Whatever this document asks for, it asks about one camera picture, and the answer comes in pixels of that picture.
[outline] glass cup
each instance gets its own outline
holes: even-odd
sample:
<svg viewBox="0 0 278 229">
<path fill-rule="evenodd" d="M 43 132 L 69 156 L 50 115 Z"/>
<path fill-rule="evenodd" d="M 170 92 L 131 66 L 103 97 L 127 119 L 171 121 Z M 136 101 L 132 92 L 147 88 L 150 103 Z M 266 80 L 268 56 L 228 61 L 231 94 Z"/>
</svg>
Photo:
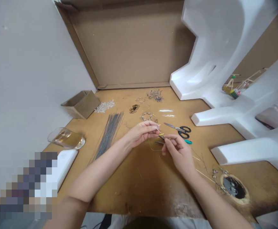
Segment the glass cup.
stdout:
<svg viewBox="0 0 278 229">
<path fill-rule="evenodd" d="M 67 149 L 80 149 L 86 142 L 81 134 L 64 127 L 60 127 L 50 133 L 47 140 Z"/>
</svg>

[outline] pixelated area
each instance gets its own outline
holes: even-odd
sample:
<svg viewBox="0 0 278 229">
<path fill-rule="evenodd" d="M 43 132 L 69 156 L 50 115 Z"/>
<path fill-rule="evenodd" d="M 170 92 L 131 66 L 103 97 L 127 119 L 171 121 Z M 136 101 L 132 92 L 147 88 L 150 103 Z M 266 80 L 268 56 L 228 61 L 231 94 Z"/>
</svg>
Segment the pixelated area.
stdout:
<svg viewBox="0 0 278 229">
<path fill-rule="evenodd" d="M 57 208 L 57 152 L 35 152 L 23 175 L 0 191 L 0 219 L 52 219 Z"/>
</svg>

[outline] hand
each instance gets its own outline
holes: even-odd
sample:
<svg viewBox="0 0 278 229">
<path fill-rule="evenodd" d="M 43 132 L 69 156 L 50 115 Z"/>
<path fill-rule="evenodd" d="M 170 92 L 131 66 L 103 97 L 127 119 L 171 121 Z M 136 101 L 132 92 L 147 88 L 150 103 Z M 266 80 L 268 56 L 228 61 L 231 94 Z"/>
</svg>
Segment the hand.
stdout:
<svg viewBox="0 0 278 229">
<path fill-rule="evenodd" d="M 167 152 L 170 152 L 176 168 L 188 181 L 197 174 L 191 147 L 179 135 L 165 135 L 165 137 L 162 155 L 166 155 Z"/>
<path fill-rule="evenodd" d="M 140 122 L 130 129 L 123 138 L 131 144 L 131 147 L 136 147 L 148 138 L 158 137 L 160 132 L 157 129 L 160 129 L 160 126 L 155 122 Z"/>
</svg>

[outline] white wall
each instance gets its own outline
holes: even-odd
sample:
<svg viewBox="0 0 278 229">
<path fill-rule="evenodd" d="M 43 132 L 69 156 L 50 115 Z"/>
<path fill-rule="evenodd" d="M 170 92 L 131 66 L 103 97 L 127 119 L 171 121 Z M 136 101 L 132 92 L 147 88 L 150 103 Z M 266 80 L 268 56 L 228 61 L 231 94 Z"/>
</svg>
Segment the white wall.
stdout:
<svg viewBox="0 0 278 229">
<path fill-rule="evenodd" d="M 96 91 L 49 0 L 0 0 L 0 189 L 72 117 L 60 104 Z"/>
</svg>

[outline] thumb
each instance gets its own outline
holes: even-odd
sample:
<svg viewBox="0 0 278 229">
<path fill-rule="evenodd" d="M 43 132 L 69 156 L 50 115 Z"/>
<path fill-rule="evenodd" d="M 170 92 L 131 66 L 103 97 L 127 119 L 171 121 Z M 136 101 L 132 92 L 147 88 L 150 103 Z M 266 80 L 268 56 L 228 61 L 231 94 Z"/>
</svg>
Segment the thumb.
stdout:
<svg viewBox="0 0 278 229">
<path fill-rule="evenodd" d="M 145 133 L 154 131 L 154 130 L 156 130 L 156 129 L 157 129 L 157 126 L 147 126 L 147 127 L 142 127 L 142 128 L 140 129 L 139 132 L 140 132 L 141 134 L 145 134 Z"/>
<path fill-rule="evenodd" d="M 165 144 L 167 145 L 167 149 L 169 150 L 170 154 L 173 155 L 173 154 L 176 154 L 176 153 L 179 153 L 175 146 L 173 145 L 173 143 L 171 142 L 171 140 L 169 140 L 168 138 L 165 138 L 164 139 L 165 141 Z"/>
</svg>

